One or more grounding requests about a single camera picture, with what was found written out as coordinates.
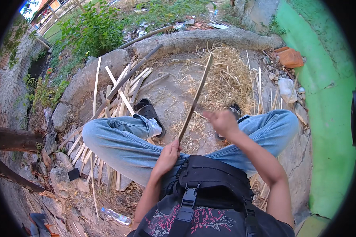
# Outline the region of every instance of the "green painted wall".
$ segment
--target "green painted wall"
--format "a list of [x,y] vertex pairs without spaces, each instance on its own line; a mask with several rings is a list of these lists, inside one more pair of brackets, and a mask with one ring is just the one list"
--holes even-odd
[[306,89],[313,143],[309,207],[332,218],[349,186],[355,165],[350,108],[356,87],[354,66],[331,14],[316,0],[281,0],[277,20],[289,47],[307,57],[298,80]]

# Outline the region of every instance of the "sky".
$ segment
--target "sky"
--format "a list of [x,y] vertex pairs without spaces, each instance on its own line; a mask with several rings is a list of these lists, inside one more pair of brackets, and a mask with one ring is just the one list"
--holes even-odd
[[[42,1],[42,0],[38,0],[38,3],[37,3],[37,4],[31,4],[31,5],[30,5],[30,9],[32,10],[32,12],[27,12],[26,14],[24,14],[24,17],[25,17],[25,18],[32,18],[33,14],[38,10],[39,5],[41,5],[41,1]],[[23,11],[24,11],[24,7],[25,7],[25,3],[24,3],[23,7],[22,7],[21,10],[20,10],[20,13],[21,13],[21,14],[22,14]]]

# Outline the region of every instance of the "person's left hand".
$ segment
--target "person's left hand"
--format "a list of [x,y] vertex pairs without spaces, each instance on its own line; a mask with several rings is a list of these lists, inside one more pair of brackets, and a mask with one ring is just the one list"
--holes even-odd
[[178,139],[174,140],[172,143],[166,145],[163,149],[159,158],[152,170],[152,174],[162,177],[164,174],[169,172],[175,165],[178,154],[182,150]]

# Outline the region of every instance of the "clear water bottle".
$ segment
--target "clear water bottle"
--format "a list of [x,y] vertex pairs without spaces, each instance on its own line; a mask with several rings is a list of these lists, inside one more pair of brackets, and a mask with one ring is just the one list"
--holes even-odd
[[104,212],[108,217],[114,219],[115,221],[123,223],[124,225],[129,225],[131,223],[131,219],[129,217],[114,212],[111,209],[105,209],[104,207],[102,207],[102,212]]

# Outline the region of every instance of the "blurred hand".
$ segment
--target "blurred hand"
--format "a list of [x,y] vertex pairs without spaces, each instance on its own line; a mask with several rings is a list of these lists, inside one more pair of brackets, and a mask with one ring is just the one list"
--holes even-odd
[[215,112],[204,111],[203,116],[208,118],[217,133],[227,140],[229,140],[232,133],[239,131],[235,116],[229,110]]
[[152,170],[152,175],[162,177],[164,174],[169,172],[175,165],[179,152],[182,150],[178,139],[175,139],[170,144],[166,145],[163,149],[159,158]]

